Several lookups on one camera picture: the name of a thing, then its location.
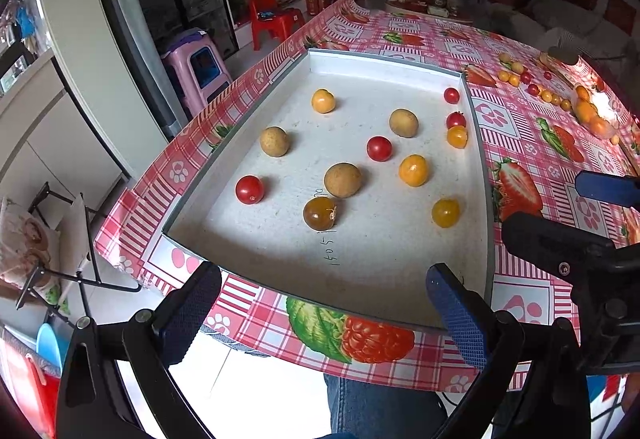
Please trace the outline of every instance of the stool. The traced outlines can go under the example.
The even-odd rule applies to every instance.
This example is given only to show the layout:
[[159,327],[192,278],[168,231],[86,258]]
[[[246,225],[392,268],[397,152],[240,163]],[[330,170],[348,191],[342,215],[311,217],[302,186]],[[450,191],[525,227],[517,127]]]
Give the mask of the stool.
[[197,116],[233,81],[216,45],[198,28],[182,32],[169,42],[162,63],[190,118]]

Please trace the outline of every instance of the yellow cherry tomato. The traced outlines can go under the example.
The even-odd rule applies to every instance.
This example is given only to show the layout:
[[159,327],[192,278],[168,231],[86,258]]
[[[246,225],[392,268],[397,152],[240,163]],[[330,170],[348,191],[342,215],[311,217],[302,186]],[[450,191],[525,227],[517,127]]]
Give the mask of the yellow cherry tomato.
[[398,175],[409,186],[421,186],[429,178],[429,164],[418,154],[412,154],[402,160]]
[[460,219],[460,205],[455,199],[440,199],[431,209],[431,219],[440,228],[450,228]]
[[465,127],[456,126],[447,130],[447,143],[455,148],[465,148],[467,139]]
[[326,114],[335,109],[335,98],[332,93],[326,89],[318,89],[313,96],[311,96],[311,106],[316,112]]

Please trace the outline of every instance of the orange cherry tomato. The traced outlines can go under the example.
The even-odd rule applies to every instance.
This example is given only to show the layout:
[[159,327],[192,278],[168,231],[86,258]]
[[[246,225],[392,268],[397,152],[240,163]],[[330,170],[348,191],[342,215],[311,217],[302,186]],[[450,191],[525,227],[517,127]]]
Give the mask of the orange cherry tomato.
[[421,186],[429,178],[429,164],[422,156],[412,154],[402,160],[398,175],[409,186]]
[[462,126],[451,127],[447,130],[447,143],[455,148],[465,148],[468,134]]

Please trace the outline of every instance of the tray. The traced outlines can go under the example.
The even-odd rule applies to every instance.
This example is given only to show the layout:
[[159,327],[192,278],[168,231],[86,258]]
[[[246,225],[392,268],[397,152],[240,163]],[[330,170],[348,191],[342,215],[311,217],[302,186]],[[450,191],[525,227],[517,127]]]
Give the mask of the tray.
[[[446,87],[461,94],[443,99]],[[319,114],[310,105],[318,88],[334,93],[337,107]],[[420,129],[396,136],[390,113],[406,108]],[[449,112],[465,114],[464,150],[446,142]],[[292,141],[282,158],[264,154],[258,142],[269,126]],[[394,154],[374,162],[369,138],[391,140]],[[460,73],[383,56],[309,50],[284,71],[212,153],[163,228],[167,238],[223,269],[273,291],[335,308],[418,327],[442,328],[424,286],[428,267],[446,262],[466,287],[490,303],[494,257],[492,204],[479,130]],[[398,177],[409,154],[421,154],[430,180],[411,188]],[[323,177],[331,165],[351,162],[363,172],[362,188],[338,201],[329,232],[308,228],[302,210],[327,194]],[[246,206],[235,196],[244,175],[260,177],[266,194]],[[462,216],[452,228],[431,221],[431,207],[456,197]]]

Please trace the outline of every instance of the person's leg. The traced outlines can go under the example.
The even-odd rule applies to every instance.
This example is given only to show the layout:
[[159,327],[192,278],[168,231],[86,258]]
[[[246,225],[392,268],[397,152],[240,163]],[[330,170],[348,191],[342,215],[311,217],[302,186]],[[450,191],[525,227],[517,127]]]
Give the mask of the person's leg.
[[447,420],[435,392],[398,389],[324,375],[331,431],[358,439],[426,439]]

